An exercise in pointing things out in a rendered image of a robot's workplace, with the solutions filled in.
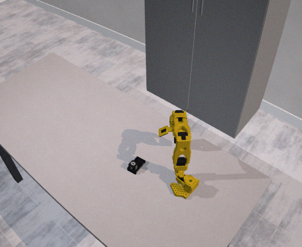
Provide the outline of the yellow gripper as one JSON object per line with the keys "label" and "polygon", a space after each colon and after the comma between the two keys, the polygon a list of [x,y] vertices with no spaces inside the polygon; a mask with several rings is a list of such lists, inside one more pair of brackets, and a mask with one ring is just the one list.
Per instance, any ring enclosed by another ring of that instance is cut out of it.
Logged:
{"label": "yellow gripper", "polygon": [[[169,132],[172,132],[173,131],[173,128],[174,127],[168,127],[168,126],[165,126],[165,127],[162,127],[162,128],[160,128],[159,129],[159,137],[162,137],[162,136],[164,136],[164,135],[166,135],[166,134],[168,134]],[[179,130],[179,132],[184,132],[184,130]]]}

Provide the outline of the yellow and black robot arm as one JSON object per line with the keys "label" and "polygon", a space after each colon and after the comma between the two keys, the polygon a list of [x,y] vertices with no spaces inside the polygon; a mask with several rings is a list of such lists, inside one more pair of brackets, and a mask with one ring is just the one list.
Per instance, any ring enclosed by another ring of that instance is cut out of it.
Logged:
{"label": "yellow and black robot arm", "polygon": [[[176,174],[177,183],[171,183],[170,187],[176,197],[187,198],[191,193],[191,187],[197,182],[198,179],[191,175],[184,174],[188,169],[191,157],[191,131],[187,122],[186,111],[175,110],[170,116],[170,128],[173,128],[173,135],[176,138],[176,147],[174,149],[172,159]],[[184,130],[184,132],[178,132]],[[179,157],[185,155],[185,157]],[[179,185],[181,184],[181,185]]]}

